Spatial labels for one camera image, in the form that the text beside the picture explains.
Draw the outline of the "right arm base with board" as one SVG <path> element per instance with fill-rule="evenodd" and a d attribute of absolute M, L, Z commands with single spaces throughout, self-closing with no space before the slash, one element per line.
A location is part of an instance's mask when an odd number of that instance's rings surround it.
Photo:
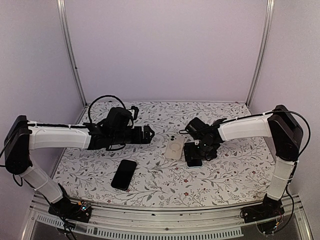
<path fill-rule="evenodd" d="M 272 235 L 279 228 L 285 210 L 281 200 L 265 198 L 261 204 L 243 207 L 239 216 L 245 223 L 263 221 L 257 224 L 258 230 L 264 235 Z"/>

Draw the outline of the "left arm base with board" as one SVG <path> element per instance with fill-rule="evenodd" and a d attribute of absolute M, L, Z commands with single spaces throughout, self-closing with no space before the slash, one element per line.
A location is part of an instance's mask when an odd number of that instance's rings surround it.
<path fill-rule="evenodd" d="M 92 214 L 92 206 L 83 200 L 73 203 L 69 199 L 61 199 L 50 204 L 48 213 L 64 219 L 88 223 Z"/>

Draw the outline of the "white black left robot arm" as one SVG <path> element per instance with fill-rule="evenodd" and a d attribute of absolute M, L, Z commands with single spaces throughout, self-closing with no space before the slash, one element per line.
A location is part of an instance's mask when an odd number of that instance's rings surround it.
<path fill-rule="evenodd" d="M 112 107 L 106 118 L 94 123 L 91 112 L 87 112 L 88 122 L 82 124 L 55 124 L 29 121 L 19 115 L 11 126 L 3 143 L 0 155 L 2 165 L 13 176 L 28 182 L 35 191 L 40 192 L 63 216 L 74 213 L 74 205 L 69 202 L 63 188 L 53 181 L 30 157 L 31 150 L 47 148 L 76 148 L 85 150 L 106 149 L 118 145 L 150 144 L 155 132 L 150 126 L 136 126 L 139 109 Z"/>

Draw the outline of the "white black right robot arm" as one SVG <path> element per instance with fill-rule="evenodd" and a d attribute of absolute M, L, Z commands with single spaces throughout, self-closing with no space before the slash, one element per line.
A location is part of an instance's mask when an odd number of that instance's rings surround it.
<path fill-rule="evenodd" d="M 269 218 L 278 210 L 278 203 L 291 181 L 301 153 L 304 136 L 303 128 L 295 119 L 297 113 L 288 110 L 284 105 L 277 105 L 269 112 L 237 117 L 221 118 L 211 125 L 198 117 L 192 119 L 185 131 L 193 138 L 186 142 L 183 154 L 187 163 L 211 161 L 217 158 L 217 150 L 224 142 L 242 138 L 272 138 L 275 147 L 275 169 L 267 190 L 266 200 L 259 206 L 258 213 L 262 218 Z"/>

